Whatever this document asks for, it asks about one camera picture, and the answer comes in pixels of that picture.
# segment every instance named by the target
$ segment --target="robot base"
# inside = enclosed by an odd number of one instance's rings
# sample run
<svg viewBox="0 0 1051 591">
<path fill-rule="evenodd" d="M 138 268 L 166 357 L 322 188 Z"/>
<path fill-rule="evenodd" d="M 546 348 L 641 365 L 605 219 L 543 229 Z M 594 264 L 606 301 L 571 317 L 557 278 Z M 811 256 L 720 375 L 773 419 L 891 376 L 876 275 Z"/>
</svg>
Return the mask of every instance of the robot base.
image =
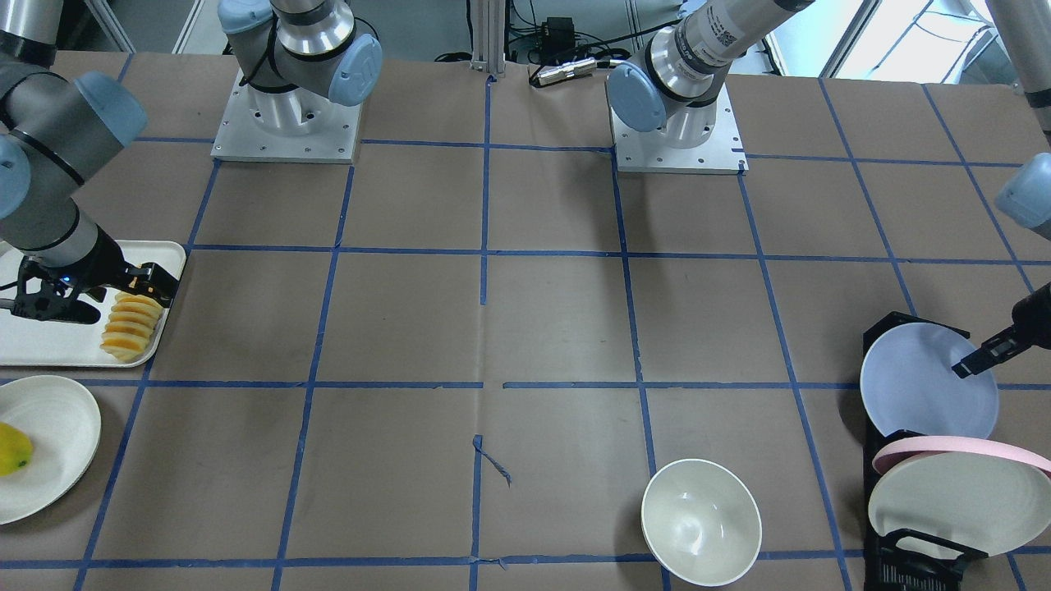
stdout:
<svg viewBox="0 0 1051 591">
<path fill-rule="evenodd" d="M 632 129 L 610 109 L 617 151 L 617 169 L 621 172 L 679 172 L 686 175 L 737 175 L 748 169 L 741 134 L 729 104 L 725 86 L 716 101 L 717 123 L 710 136 L 693 148 L 676 148 L 666 144 L 660 131 L 641 133 Z"/>
<path fill-rule="evenodd" d="M 239 72 L 236 81 L 242 74 Z M 254 121 L 256 105 L 248 86 L 233 83 L 215 134 L 211 156 L 233 162 L 305 162 L 353 164 L 356 159 L 362 105 L 344 106 L 325 99 L 324 121 L 306 135 L 276 135 Z"/>
</svg>

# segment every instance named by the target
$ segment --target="metal connector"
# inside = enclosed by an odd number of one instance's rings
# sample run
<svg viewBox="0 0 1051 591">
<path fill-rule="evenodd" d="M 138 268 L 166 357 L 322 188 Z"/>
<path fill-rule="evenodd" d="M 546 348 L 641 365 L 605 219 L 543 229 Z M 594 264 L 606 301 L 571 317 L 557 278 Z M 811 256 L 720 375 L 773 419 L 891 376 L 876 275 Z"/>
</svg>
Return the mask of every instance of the metal connector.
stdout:
<svg viewBox="0 0 1051 591">
<path fill-rule="evenodd" d="M 544 86 L 551 86 L 552 84 L 556 84 L 558 82 L 588 76 L 597 68 L 598 60 L 595 58 L 585 58 L 575 62 L 566 62 L 558 67 L 541 72 L 536 78 L 535 86 L 537 88 L 543 88 Z"/>
</svg>

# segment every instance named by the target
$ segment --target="plate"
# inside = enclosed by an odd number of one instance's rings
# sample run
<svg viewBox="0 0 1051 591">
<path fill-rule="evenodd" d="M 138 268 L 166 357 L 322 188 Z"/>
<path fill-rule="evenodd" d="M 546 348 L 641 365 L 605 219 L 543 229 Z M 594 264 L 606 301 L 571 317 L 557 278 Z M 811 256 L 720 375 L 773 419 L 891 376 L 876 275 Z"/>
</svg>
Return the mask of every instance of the plate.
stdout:
<svg viewBox="0 0 1051 591">
<path fill-rule="evenodd" d="M 152 242 L 118 240 L 127 262 L 139 265 L 154 262 L 164 270 L 179 279 L 186 264 L 186 251 L 174 242 Z M 0 242 L 0 283 L 9 283 L 18 277 L 18 266 L 22 253 L 9 244 Z M 116 302 L 118 291 L 106 289 L 101 304 L 88 300 L 102 311 L 102 320 L 95 324 L 69 324 L 65 322 L 39 322 L 15 318 L 6 310 L 0 310 L 0 366 L 45 366 L 45 367 L 135 367 L 146 363 L 157 352 L 157 345 L 164 332 L 170 310 L 164 310 L 150 337 L 146 351 L 129 362 L 118 361 L 99 348 L 102 331 L 106 327 L 106 317 Z"/>
<path fill-rule="evenodd" d="M 1000 413 L 992 371 L 961 380 L 952 365 L 975 350 L 956 332 L 914 322 L 875 340 L 861 368 L 861 395 L 884 435 L 908 429 L 925 435 L 986 439 Z"/>
<path fill-rule="evenodd" d="M 1038 453 L 1005 443 L 974 437 L 954 437 L 951 435 L 908 437 L 887 444 L 872 458 L 872 468 L 875 468 L 877 472 L 883 474 L 913 455 L 946 451 L 964 451 L 967 453 L 978 453 L 1013 460 L 1023 464 L 1029 464 L 1051 477 L 1051 460 Z"/>
<path fill-rule="evenodd" d="M 880 535 L 909 528 L 993 556 L 1024 546 L 1051 524 L 1051 478 L 1004 457 L 922 453 L 880 478 L 868 518 Z M 904 538 L 898 547 L 941 559 L 960 555 L 914 538 Z"/>
<path fill-rule="evenodd" d="M 58 375 L 35 375 L 0 386 L 0 422 L 33 442 L 33 458 L 0 476 L 0 525 L 58 501 L 84 475 L 102 433 L 99 404 L 87 388 Z"/>
</svg>

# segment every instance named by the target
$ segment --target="dish rack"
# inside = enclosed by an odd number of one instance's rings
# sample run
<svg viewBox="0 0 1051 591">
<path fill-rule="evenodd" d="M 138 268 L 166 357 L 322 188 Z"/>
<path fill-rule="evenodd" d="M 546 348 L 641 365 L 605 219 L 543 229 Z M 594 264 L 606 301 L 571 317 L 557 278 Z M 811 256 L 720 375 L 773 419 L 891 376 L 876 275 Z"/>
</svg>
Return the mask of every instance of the dish rack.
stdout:
<svg viewBox="0 0 1051 591">
<path fill-rule="evenodd" d="M 970 332 L 952 326 L 902 312 L 890 312 L 865 331 L 862 338 L 864 345 L 863 352 L 867 354 L 872 343 L 883 335 L 884 332 L 897 326 L 913 322 L 937 324 L 963 335 L 965 339 L 970 339 L 971 335 Z M 877 481 L 880 480 L 880 474 L 872 468 L 872 460 L 875 457 L 875 454 L 887 444 L 922 434 L 924 433 L 900 430 L 888 436 L 884 436 L 866 414 L 864 448 L 866 507 L 868 507 L 869 498 L 872 495 L 872 489 L 875 487 Z M 906 537 L 922 539 L 961 552 L 961 554 L 955 559 L 946 561 L 933 558 L 920 552 L 902 550 L 898 547 L 898 543 Z M 864 555 L 865 591 L 960 591 L 960 584 L 964 578 L 964 571 L 967 567 L 975 561 L 989 557 L 988 554 L 981 550 L 911 529 L 899 529 L 881 536 L 875 533 L 872 524 L 867 517 L 865 519 Z"/>
</svg>

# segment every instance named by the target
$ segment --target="lemon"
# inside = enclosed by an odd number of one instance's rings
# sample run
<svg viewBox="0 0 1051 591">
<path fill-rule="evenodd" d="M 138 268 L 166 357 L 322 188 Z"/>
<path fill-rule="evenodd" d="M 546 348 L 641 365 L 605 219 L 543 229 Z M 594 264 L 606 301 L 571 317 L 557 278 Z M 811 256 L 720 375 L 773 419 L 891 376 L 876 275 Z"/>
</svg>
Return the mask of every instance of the lemon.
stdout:
<svg viewBox="0 0 1051 591">
<path fill-rule="evenodd" d="M 0 476 L 17 472 L 29 463 L 33 442 L 22 431 L 0 423 Z"/>
</svg>

